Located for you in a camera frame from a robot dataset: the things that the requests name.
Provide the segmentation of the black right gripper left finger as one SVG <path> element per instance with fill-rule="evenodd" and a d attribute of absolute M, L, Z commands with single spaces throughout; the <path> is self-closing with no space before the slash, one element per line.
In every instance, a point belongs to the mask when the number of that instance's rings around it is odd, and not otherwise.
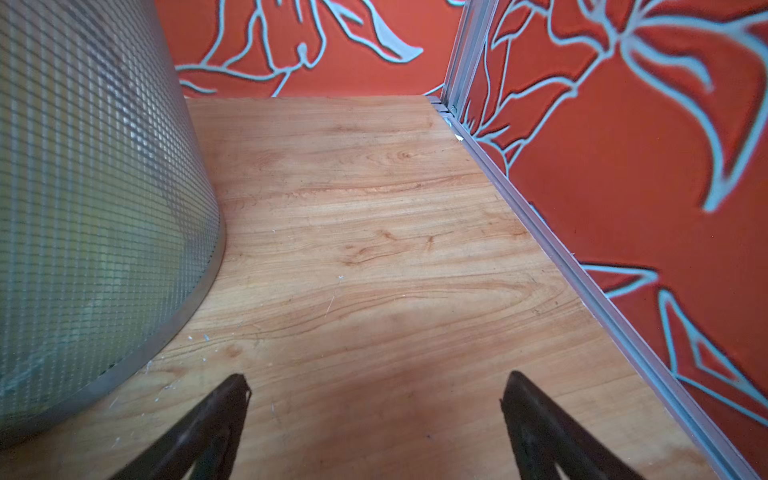
<path fill-rule="evenodd" d="M 115 479 L 228 479 L 243 432 L 251 389 L 232 374 Z"/>

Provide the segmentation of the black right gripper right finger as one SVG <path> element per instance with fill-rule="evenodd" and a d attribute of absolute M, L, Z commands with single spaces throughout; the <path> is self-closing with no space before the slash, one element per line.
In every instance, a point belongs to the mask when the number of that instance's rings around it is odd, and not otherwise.
<path fill-rule="evenodd" d="M 522 479 L 639 479 L 605 445 L 520 371 L 500 400 Z"/>

